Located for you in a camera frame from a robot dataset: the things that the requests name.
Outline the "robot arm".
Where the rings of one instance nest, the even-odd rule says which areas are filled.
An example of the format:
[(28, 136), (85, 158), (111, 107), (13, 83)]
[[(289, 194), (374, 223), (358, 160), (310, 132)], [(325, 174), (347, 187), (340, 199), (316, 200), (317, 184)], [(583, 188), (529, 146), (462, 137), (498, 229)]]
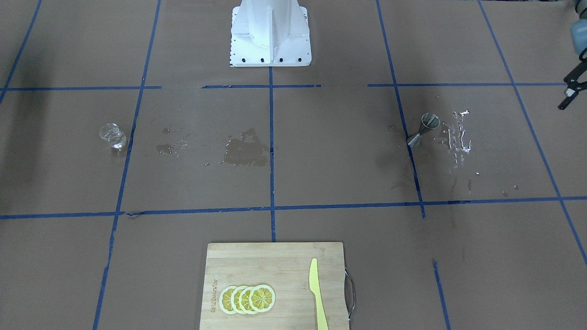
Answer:
[(581, 75), (587, 71), (587, 2), (574, 0), (573, 4), (579, 19), (570, 26), (570, 35), (574, 50), (579, 56), (579, 64), (563, 79), (566, 83), (565, 98), (559, 104), (559, 110), (565, 110), (587, 88), (586, 81), (579, 81)]

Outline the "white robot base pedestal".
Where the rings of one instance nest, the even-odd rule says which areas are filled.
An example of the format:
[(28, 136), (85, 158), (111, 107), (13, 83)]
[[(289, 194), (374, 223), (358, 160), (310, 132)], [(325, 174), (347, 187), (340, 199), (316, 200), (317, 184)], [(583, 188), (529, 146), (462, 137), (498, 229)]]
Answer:
[(308, 11), (297, 0), (243, 0), (231, 19), (230, 66), (311, 65)]

